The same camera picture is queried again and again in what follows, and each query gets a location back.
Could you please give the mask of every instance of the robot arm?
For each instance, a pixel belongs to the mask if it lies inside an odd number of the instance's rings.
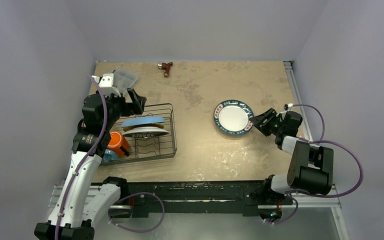
[[[298,127],[303,118],[299,113],[289,111],[289,105],[285,105],[285,110],[284,117],[270,108],[249,119],[266,137],[275,135],[277,147],[292,155],[287,174],[269,176],[253,197],[268,202],[283,201],[287,198],[286,194],[297,190],[327,195],[332,188],[334,151],[298,138]],[[269,211],[265,216],[260,216],[263,219],[277,220],[282,212]]]
[[[120,117],[131,115],[141,115],[144,112],[146,97],[136,94],[133,88],[128,88],[127,92],[132,102],[126,102],[126,99],[120,94],[121,89],[117,89],[116,79],[106,77],[99,83],[105,94],[105,103],[107,106],[107,123],[104,125],[103,102],[98,93],[92,94],[84,99],[82,108],[83,119],[77,126],[77,134],[73,139],[72,155],[70,168],[62,189],[62,193],[56,208],[48,218],[48,222],[38,223],[34,234],[40,240],[55,239],[55,229],[59,223],[58,239],[87,239],[94,235],[95,222],[99,221],[108,208],[126,192],[123,187],[126,183],[124,179],[107,179],[102,185],[101,191],[84,209],[85,199],[92,183],[93,176],[101,163],[105,149],[110,142],[110,129],[114,126]],[[103,137],[97,143],[85,161],[81,161],[90,151],[93,145],[98,141],[102,128],[105,128]],[[60,213],[60,206],[63,199],[63,213]]]

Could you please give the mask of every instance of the white plate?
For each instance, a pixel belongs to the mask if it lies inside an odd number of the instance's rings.
[[[123,136],[130,138],[153,138],[169,134],[169,131],[156,126],[143,126],[133,128],[123,133]]]
[[[221,102],[214,110],[214,122],[217,127],[229,135],[242,135],[247,133],[253,123],[253,111],[245,103],[238,100]]]

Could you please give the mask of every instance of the cable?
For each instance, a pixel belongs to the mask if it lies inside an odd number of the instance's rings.
[[[323,137],[325,136],[325,119],[323,118],[322,113],[315,106],[308,105],[308,104],[293,104],[292,106],[293,107],[309,107],[314,109],[318,113],[321,119],[321,127],[322,127],[319,141],[323,140]]]
[[[295,202],[296,206],[295,206],[295,209],[293,210],[293,212],[289,216],[287,216],[284,219],[282,219],[280,221],[277,221],[277,222],[265,221],[265,220],[263,220],[262,222],[265,223],[265,224],[270,224],[270,225],[278,225],[278,224],[282,224],[282,223],[288,221],[290,218],[292,218],[297,213],[297,211],[298,211],[298,201],[295,198],[293,198],[292,196],[290,196],[290,197]]]
[[[161,223],[163,222],[164,215],[166,214],[166,209],[164,208],[164,203],[163,203],[163,201],[162,201],[157,195],[155,195],[155,194],[153,194],[153,193],[150,193],[150,192],[138,192],[138,193],[135,193],[135,194],[132,194],[132,195],[123,197],[122,199],[116,201],[114,204],[121,203],[121,202],[123,202],[123,201],[126,200],[126,199],[129,199],[129,198],[132,198],[132,197],[134,197],[134,196],[138,196],[138,195],[151,195],[151,196],[153,196],[154,198],[156,198],[156,199],[158,200],[158,202],[161,204],[161,207],[162,207],[162,216],[161,216],[161,218],[159,219],[158,223],[157,223],[155,226],[153,226],[153,227],[151,227],[151,228],[149,228],[149,229],[145,229],[145,230],[131,229],[131,228],[122,226],[122,225],[116,223],[115,221],[113,221],[113,220],[111,219],[110,214],[108,213],[109,223],[113,224],[113,225],[116,226],[116,227],[119,227],[119,228],[121,228],[121,229],[130,231],[130,232],[133,232],[133,233],[147,233],[147,232],[151,232],[151,231],[155,230],[156,228],[158,228],[158,227],[161,225]]]
[[[346,146],[338,143],[338,142],[335,142],[335,141],[329,141],[329,140],[319,140],[319,141],[313,141],[313,142],[310,142],[310,144],[332,144],[332,145],[335,145],[337,147],[340,147],[341,149],[345,150],[347,153],[349,153],[354,159],[355,159],[355,162],[357,163],[358,165],[358,170],[359,170],[359,173],[360,173],[360,176],[358,178],[358,181],[357,183],[349,190],[347,191],[344,191],[342,193],[338,193],[338,194],[334,194],[334,195],[318,195],[318,194],[311,194],[311,193],[308,193],[306,191],[301,191],[301,190],[291,190],[291,191],[288,191],[287,193],[300,193],[300,194],[305,194],[305,195],[308,195],[308,196],[312,196],[312,197],[318,197],[318,198],[324,198],[324,199],[329,199],[329,198],[339,198],[339,197],[343,197],[345,195],[348,195],[352,192],[354,192],[355,190],[357,190],[360,185],[362,184],[363,182],[363,178],[364,178],[364,172],[363,172],[363,167],[362,167],[362,164],[359,160],[359,158]]]
[[[89,149],[89,151],[87,151],[87,153],[84,155],[84,157],[80,160],[80,162],[78,163],[77,167],[75,168],[75,172],[78,173],[80,168],[82,167],[83,163],[86,161],[86,158],[92,153],[93,150],[95,150],[99,144],[99,142],[101,141],[102,137],[104,136],[104,133],[105,133],[105,128],[107,126],[107,120],[108,120],[108,113],[107,113],[107,102],[105,101],[105,96],[104,96],[104,93],[102,92],[102,89],[101,87],[98,85],[98,83],[91,77],[91,76],[88,76],[89,79],[92,81],[92,83],[95,85],[96,89],[98,90],[98,93],[100,95],[100,99],[102,100],[102,106],[103,106],[103,124],[102,124],[102,129],[100,130],[100,133],[99,133],[99,136],[98,138],[96,139],[95,143],[92,145],[92,147]],[[61,224],[61,220],[62,220],[62,217],[63,217],[63,212],[64,212],[64,209],[65,209],[65,205],[66,205],[66,201],[67,201],[67,197],[68,197],[68,193],[73,185],[73,182],[74,182],[74,179],[76,178],[77,175],[73,174],[71,175],[70,177],[70,180],[67,184],[67,188],[65,189],[65,192],[64,192],[64,195],[62,197],[62,200],[61,200],[61,205],[59,207],[59,215],[58,215],[58,218],[56,220],[56,225],[55,225],[55,233],[54,233],[54,239],[55,240],[58,240],[59,238],[59,232],[60,232],[60,224]]]

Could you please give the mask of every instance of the blue plate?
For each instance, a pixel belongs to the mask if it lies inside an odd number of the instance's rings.
[[[164,123],[165,121],[166,120],[164,120],[164,118],[160,116],[141,116],[141,117],[136,117],[123,122],[121,124],[121,127],[125,128],[125,127],[143,125],[143,124],[161,124],[161,123]]]

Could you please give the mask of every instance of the plate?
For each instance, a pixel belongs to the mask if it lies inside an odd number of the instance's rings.
[[[133,128],[123,133],[123,136],[130,138],[153,138],[169,134],[169,131],[156,126],[143,126]]]
[[[150,123],[150,124],[126,126],[126,127],[123,127],[123,131],[127,132],[129,130],[132,130],[132,129],[135,129],[135,128],[141,128],[141,127],[157,127],[157,128],[163,129],[164,125],[159,124],[159,123]]]
[[[214,110],[215,125],[225,134],[246,134],[253,127],[249,118],[254,117],[251,108],[239,100],[221,102]]]
[[[129,119],[121,124],[122,128],[143,125],[143,124],[161,124],[166,120],[161,116],[141,116],[133,119]]]

